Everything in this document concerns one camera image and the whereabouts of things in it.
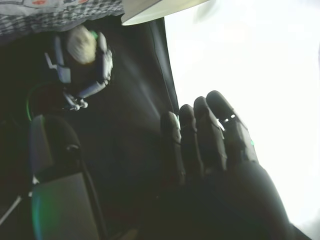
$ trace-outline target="gray panel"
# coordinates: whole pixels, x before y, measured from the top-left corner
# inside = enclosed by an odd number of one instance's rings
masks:
[[[98,240],[82,173],[39,184],[32,191],[37,240]]]

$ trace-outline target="white surface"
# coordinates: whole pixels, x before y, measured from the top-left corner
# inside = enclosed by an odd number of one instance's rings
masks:
[[[165,17],[179,105],[220,91],[290,221],[320,239],[320,4],[221,0]]]
[[[122,0],[122,25],[133,25],[162,18],[208,0]]]

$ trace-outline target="checkered cloth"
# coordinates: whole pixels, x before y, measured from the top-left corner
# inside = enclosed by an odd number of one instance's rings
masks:
[[[68,5],[70,1],[73,0],[64,0],[67,6],[35,8],[26,5],[26,0],[0,0],[0,44],[30,33],[67,31],[86,20],[124,13],[121,0],[84,0],[81,4]]]

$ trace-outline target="beige object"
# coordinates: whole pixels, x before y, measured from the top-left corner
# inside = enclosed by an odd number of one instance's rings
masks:
[[[208,0],[122,0],[122,25],[134,25],[194,7]]]
[[[97,41],[83,25],[70,30],[66,49],[80,64],[92,63],[96,58]]]

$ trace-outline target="green cable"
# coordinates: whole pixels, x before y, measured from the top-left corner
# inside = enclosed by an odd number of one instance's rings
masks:
[[[32,94],[34,93],[34,91],[42,86],[45,86],[45,85],[49,85],[49,84],[54,84],[56,82],[51,82],[51,81],[46,81],[46,82],[41,82],[41,83],[38,83],[37,85],[33,86],[30,91],[28,92],[28,95],[26,97],[26,103],[25,103],[25,108],[26,108],[26,116],[29,120],[29,122],[32,121],[32,117],[31,117],[31,114],[30,114],[30,107],[29,107],[29,102],[30,102],[30,98],[32,96]]]

